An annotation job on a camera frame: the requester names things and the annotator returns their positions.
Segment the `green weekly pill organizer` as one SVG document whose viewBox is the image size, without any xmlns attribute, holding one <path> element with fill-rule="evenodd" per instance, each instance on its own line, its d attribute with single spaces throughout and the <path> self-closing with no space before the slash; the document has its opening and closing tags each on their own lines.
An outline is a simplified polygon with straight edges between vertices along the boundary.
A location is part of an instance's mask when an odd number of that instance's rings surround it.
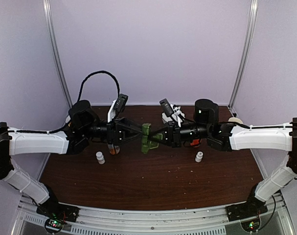
<svg viewBox="0 0 297 235">
<path fill-rule="evenodd" d="M 158 148 L 159 144 L 157 142 L 149 140 L 148 136 L 150 134 L 150 123 L 142 124 L 142 137 L 141 137 L 141 152 L 147 154 L 149 150 Z"/>
</svg>

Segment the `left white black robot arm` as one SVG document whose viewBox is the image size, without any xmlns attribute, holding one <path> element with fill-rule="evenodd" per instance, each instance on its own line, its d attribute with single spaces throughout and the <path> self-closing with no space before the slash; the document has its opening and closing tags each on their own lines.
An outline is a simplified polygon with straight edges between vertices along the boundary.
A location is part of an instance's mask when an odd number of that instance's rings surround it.
<svg viewBox="0 0 297 235">
<path fill-rule="evenodd" d="M 51 217 L 62 213 L 62 206 L 52 189 L 35 180 L 11 159 L 14 155 L 81 153 L 94 138 L 118 146 L 141 135 L 141 125 L 116 113 L 124 109 L 122 101 L 113 103 L 107 120 L 100 120 L 87 100 L 76 102 L 69 110 L 65 126 L 54 131 L 19 130 L 0 122 L 0 180 L 28 195 Z"/>
</svg>

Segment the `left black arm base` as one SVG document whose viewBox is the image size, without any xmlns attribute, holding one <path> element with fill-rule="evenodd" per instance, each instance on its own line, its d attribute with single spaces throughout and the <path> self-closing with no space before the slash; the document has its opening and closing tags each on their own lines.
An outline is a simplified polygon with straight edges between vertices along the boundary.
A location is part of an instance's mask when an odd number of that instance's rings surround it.
<svg viewBox="0 0 297 235">
<path fill-rule="evenodd" d="M 80 209 L 76 206 L 61 204 L 53 190 L 45 185 L 49 198 L 42 204 L 32 201 L 37 207 L 36 213 L 47 217 L 44 229 L 49 234 L 59 233 L 67 222 L 76 222 Z"/>
</svg>

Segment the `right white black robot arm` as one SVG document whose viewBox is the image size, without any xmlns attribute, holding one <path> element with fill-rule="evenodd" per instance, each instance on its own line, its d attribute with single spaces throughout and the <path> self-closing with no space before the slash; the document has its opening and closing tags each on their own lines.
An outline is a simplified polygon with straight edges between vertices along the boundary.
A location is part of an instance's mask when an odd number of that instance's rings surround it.
<svg viewBox="0 0 297 235">
<path fill-rule="evenodd" d="M 206 139 L 207 144 L 219 151 L 242 149 L 277 149 L 287 152 L 281 165 L 269 177 L 255 185 L 243 204 L 242 211 L 253 216 L 265 202 L 297 177 L 297 117 L 292 122 L 247 126 L 239 121 L 219 121 L 219 106 L 209 99 L 198 99 L 194 104 L 193 120 L 175 112 L 167 99 L 160 105 L 170 122 L 157 131 L 149 131 L 147 139 L 170 147 L 183 142 Z"/>
</svg>

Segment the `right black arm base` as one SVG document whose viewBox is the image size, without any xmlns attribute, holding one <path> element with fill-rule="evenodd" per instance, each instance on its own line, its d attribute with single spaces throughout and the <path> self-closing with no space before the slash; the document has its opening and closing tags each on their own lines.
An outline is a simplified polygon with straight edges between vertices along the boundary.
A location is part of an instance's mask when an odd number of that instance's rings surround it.
<svg viewBox="0 0 297 235">
<path fill-rule="evenodd" d="M 242 229 L 248 233 L 257 232 L 261 228 L 260 216 L 268 212 L 265 203 L 244 202 L 226 207 L 229 222 L 239 221 Z"/>
</svg>

